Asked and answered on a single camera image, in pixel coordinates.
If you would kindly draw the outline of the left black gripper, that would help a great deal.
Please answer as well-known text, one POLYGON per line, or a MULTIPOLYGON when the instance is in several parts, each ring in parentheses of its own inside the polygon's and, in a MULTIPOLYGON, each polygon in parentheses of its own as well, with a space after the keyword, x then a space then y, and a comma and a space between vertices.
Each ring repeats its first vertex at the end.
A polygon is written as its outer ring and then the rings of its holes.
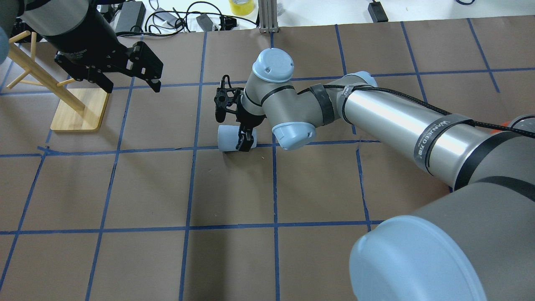
POLYGON ((104 73, 119 72, 145 81, 161 91, 163 62, 143 41, 128 48, 119 42, 111 25, 99 12, 88 12, 73 29, 55 35, 55 47, 71 64, 61 63, 68 73, 86 69, 82 79, 111 94, 114 84, 104 73))

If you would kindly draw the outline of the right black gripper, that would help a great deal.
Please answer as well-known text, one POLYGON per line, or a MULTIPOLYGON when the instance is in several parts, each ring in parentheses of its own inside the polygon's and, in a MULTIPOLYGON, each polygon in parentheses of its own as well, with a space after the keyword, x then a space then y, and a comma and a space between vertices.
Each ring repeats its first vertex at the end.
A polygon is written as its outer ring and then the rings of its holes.
POLYGON ((234 98, 237 104, 236 119, 239 122, 236 150, 249 152, 254 144, 253 129, 262 124, 266 115, 263 108, 252 101, 246 90, 236 90, 234 98))

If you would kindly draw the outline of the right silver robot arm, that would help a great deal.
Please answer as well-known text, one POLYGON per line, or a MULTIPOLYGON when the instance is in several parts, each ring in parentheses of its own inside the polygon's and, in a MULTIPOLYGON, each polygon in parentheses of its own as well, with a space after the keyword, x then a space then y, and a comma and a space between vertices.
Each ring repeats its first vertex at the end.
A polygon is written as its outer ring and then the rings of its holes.
POLYGON ((451 114, 378 87, 365 71, 298 93, 293 71, 285 51, 260 52, 233 97, 238 150, 252 146, 263 120, 294 150, 343 119, 453 189, 355 242, 349 274, 359 301, 533 301, 533 132, 451 114))

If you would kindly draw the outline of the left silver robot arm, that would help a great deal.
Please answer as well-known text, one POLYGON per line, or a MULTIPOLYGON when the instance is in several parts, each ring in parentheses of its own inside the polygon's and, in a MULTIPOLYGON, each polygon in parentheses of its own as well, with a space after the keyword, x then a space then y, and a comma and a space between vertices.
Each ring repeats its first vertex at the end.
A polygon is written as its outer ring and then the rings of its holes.
POLYGON ((120 73, 144 80, 160 92, 163 62, 145 42, 123 45, 95 0, 2 0, 1 60, 17 18, 57 50, 55 62, 74 80, 96 84, 111 93, 107 74, 120 73))

